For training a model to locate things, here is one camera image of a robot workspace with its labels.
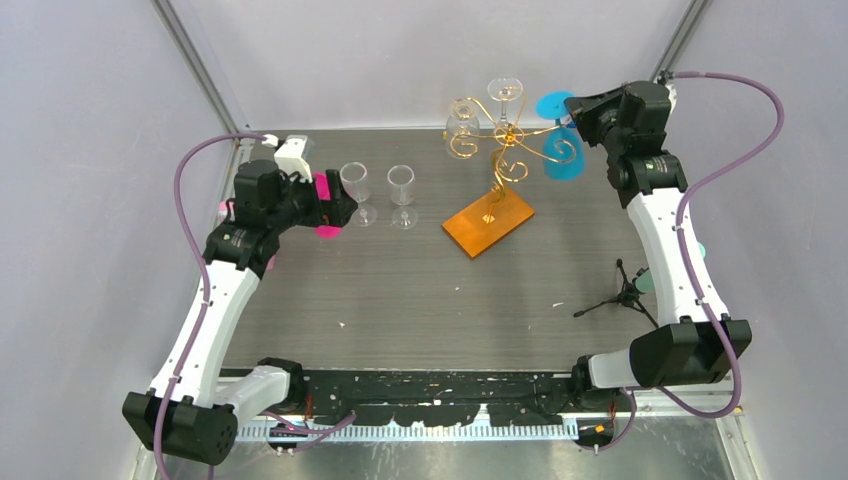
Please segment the blue wine glass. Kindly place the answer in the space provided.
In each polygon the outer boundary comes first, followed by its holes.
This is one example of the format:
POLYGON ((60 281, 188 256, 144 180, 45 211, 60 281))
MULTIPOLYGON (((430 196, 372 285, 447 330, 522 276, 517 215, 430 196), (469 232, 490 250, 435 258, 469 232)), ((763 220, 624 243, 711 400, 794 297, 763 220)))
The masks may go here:
POLYGON ((546 133, 543 166, 546 176, 556 181, 575 180, 586 166, 582 140, 565 105, 565 100, 572 96, 568 91, 556 91, 546 94, 536 104, 540 118, 554 121, 554 129, 546 133))

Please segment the clear wine glass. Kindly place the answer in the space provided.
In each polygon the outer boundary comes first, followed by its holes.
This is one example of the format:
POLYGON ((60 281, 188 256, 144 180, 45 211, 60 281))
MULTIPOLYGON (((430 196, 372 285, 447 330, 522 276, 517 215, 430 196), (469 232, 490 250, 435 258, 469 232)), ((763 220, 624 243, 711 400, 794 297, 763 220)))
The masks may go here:
POLYGON ((418 213, 412 207, 415 180, 414 170, 408 165, 395 165, 387 173, 390 200, 395 205, 391 221, 399 229, 412 229, 418 221, 418 213))
POLYGON ((366 166, 360 162, 349 162, 340 169, 340 178, 345 191, 357 202, 351 222, 360 227, 373 225, 377 220, 377 211, 368 203, 371 191, 366 166))

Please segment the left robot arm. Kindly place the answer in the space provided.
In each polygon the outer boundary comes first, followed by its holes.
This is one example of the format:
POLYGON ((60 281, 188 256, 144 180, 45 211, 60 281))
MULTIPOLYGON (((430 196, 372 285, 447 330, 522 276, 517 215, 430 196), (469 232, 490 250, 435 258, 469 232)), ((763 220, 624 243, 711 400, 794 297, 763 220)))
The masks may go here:
POLYGON ((327 192, 272 160, 241 165, 232 206, 207 237, 190 245, 201 268, 192 305, 176 343, 143 393, 130 392, 122 415, 142 445, 154 453, 221 464, 240 426, 275 406, 298 412, 307 398, 302 366, 279 358, 261 360, 246 376, 219 388, 226 350, 250 297, 280 248, 280 235, 295 227, 342 228, 358 208, 338 170, 324 173, 327 192))

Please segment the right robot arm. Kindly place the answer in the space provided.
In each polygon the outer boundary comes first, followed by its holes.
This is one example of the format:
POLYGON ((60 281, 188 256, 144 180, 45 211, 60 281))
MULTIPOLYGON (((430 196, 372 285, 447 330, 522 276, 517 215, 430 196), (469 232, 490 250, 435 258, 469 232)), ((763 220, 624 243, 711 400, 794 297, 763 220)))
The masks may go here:
POLYGON ((620 387, 710 384, 738 366, 752 342, 748 321, 730 316, 712 285, 683 205, 688 182, 666 151, 667 87, 636 81, 565 100, 581 139, 607 154, 607 176, 639 235, 658 302, 656 327, 617 352, 579 359, 574 403, 596 410, 620 387))

